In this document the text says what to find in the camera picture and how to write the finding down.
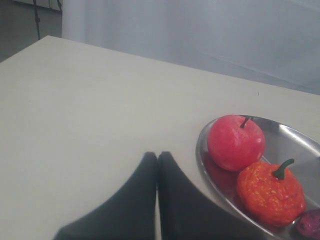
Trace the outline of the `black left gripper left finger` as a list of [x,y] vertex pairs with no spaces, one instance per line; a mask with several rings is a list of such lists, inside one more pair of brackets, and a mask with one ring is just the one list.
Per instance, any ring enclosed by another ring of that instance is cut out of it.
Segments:
[[106,202],[63,226],[56,240],[154,240],[157,156],[146,152],[127,182]]

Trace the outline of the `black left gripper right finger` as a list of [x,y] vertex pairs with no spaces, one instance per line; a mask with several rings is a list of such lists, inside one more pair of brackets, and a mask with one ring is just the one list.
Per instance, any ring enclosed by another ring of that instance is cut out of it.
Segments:
[[203,195],[168,151],[158,157],[157,191],[164,240],[266,239],[261,231]]

